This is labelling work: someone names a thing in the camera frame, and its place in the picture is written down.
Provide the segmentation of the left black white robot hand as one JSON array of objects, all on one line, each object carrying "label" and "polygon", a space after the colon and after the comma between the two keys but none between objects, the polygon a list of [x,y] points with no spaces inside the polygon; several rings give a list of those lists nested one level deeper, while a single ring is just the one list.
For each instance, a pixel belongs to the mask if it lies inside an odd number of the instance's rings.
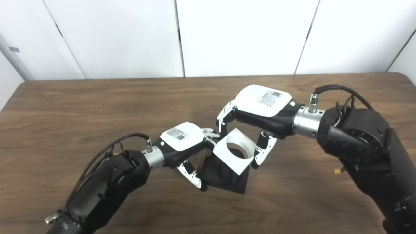
[{"label": "left black white robot hand", "polygon": [[205,192],[207,185],[199,178],[189,158],[205,149],[213,149],[219,138],[220,135],[212,128],[200,128],[191,122],[184,122],[163,132],[147,149],[145,157],[150,170],[161,167],[178,169],[197,189]]}]

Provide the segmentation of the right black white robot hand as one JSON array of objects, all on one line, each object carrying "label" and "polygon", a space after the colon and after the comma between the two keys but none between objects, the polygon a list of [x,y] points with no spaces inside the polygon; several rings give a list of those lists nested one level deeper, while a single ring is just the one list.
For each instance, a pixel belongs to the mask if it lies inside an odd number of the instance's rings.
[{"label": "right black white robot hand", "polygon": [[278,139],[295,135],[294,119],[302,107],[304,104],[287,92],[252,84],[223,107],[216,124],[220,138],[228,134],[227,124],[232,121],[261,129],[251,162],[251,167],[257,169]]}]

